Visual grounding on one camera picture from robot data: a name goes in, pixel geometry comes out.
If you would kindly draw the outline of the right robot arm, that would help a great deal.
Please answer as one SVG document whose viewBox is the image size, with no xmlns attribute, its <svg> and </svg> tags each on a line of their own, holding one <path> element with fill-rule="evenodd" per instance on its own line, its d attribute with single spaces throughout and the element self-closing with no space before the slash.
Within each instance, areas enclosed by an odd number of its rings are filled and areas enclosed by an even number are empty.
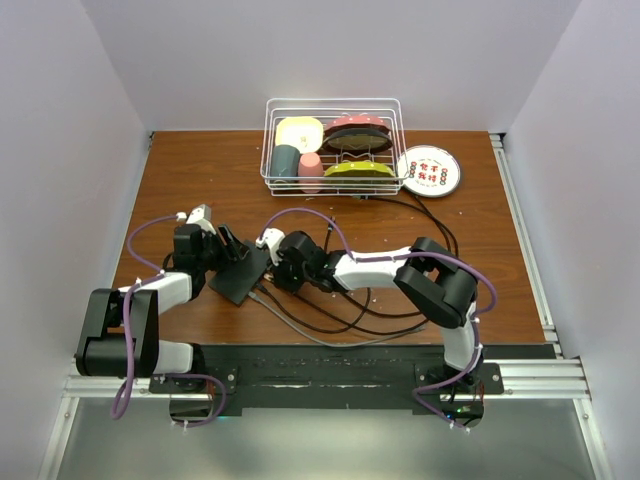
<svg viewBox="0 0 640 480">
<path fill-rule="evenodd" d="M 421 237 L 388 252 L 326 252 L 302 231 L 267 228 L 256 245 L 269 253 L 275 285 L 291 293 L 306 283 L 325 293 L 400 290 L 440 328 L 448 386 L 466 393 L 480 382 L 482 346 L 474 320 L 478 284 L 486 278 L 433 240 Z"/>
</svg>

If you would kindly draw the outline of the black network switch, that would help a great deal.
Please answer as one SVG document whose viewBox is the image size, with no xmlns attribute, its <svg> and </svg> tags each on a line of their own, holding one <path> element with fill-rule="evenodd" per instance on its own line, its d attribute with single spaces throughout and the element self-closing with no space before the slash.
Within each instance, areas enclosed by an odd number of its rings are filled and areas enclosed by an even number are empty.
<svg viewBox="0 0 640 480">
<path fill-rule="evenodd" d="M 208 286 L 235 306 L 241 306 L 266 272 L 269 261 L 266 250 L 249 245 L 247 255 L 216 272 Z"/>
</svg>

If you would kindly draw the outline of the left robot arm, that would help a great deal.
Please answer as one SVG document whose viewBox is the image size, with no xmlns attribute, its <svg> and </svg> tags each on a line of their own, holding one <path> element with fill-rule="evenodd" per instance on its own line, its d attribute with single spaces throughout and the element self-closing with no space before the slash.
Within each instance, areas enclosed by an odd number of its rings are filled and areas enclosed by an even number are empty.
<svg viewBox="0 0 640 480">
<path fill-rule="evenodd" d="M 196 361 L 197 347 L 162 341 L 159 317 L 197 298 L 209 272 L 227 273 L 248 255 L 249 246 L 226 225 L 176 227 L 173 251 L 156 275 L 90 294 L 75 354 L 78 373 L 119 377 L 127 383 L 172 374 L 183 391 L 200 390 L 207 380 L 207 368 Z"/>
</svg>

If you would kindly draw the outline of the black cable teal band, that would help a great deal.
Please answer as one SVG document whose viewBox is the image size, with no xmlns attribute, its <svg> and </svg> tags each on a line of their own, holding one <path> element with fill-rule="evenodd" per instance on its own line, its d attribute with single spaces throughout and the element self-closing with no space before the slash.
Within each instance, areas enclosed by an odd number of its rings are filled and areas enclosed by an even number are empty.
<svg viewBox="0 0 640 480">
<path fill-rule="evenodd" d="M 328 250 L 343 247 L 339 234 L 305 208 L 331 218 L 343 231 L 349 246 L 357 252 L 395 250 L 418 237 L 431 237 L 458 253 L 452 230 L 429 210 L 419 197 L 308 197 L 283 199 L 279 206 L 292 208 L 274 222 L 288 233 L 302 230 Z M 381 338 L 408 330 L 424 321 L 400 291 L 376 288 L 346 294 L 322 293 L 307 284 L 297 294 L 289 294 L 266 283 L 261 296 L 272 303 L 287 320 L 325 341 L 351 342 Z"/>
</svg>

